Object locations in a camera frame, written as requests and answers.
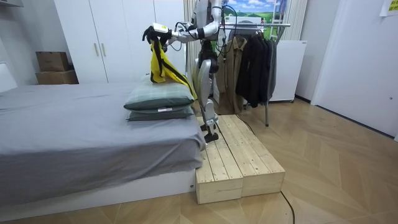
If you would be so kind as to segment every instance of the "cabinet handle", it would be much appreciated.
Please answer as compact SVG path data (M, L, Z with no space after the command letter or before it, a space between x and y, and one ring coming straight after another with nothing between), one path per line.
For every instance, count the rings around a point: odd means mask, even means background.
M102 45L102 52L104 53L104 56L106 57L106 52L105 52L105 46L104 46L104 43L102 43L101 45Z
M94 48L95 48L95 53L97 53L97 57L99 57L100 55L98 53L98 49L97 49L97 44L96 43L94 43Z

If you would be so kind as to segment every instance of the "door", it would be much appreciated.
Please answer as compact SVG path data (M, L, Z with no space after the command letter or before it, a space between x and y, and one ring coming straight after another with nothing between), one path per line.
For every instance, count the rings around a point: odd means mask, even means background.
M176 22L184 21L184 2L183 0L154 0L155 2L155 16L156 23L167 26L174 30ZM180 42L176 41L172 46L178 50ZM177 68L177 70L185 74L185 45L182 45L181 50L176 51L168 47L166 55L170 62Z
M123 0L123 6L130 51L133 55L134 77L140 80L150 75L152 52L148 42L142 41L142 35L155 22L154 2L153 0Z
M137 74L132 64L123 0L90 0L90 5L108 82L133 82Z
M79 83L107 83L88 0L55 0Z

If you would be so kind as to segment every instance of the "green pillow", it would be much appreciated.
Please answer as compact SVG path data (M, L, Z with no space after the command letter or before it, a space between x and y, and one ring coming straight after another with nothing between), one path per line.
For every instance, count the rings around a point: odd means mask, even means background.
M124 108L148 110L163 107L188 106L194 102L187 86L176 82L152 83L144 80L129 95Z
M152 121L158 119L175 119L186 118L194 114L190 106L184 107L177 111L172 111L170 108L159 108L161 112L158 113L140 113L138 111L131 111L128 121Z

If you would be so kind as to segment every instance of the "cardboard box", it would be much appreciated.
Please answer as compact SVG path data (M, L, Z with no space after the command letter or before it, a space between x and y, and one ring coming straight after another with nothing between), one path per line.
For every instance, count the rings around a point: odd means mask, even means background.
M66 72L39 72L36 73L39 85L79 84L74 70Z
M69 70L67 53L65 52L36 52L42 72L64 72Z

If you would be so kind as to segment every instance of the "yellow cloth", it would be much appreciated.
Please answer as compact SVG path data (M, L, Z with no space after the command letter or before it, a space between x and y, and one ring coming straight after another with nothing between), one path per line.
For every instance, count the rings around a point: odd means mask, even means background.
M150 49L152 51L152 60L150 61L150 80L153 83L166 82L166 77L171 78L177 83L181 83L189 88L194 99L197 99L197 94L189 84L185 75L182 75L170 63L166 54L164 53L159 41L151 41Z

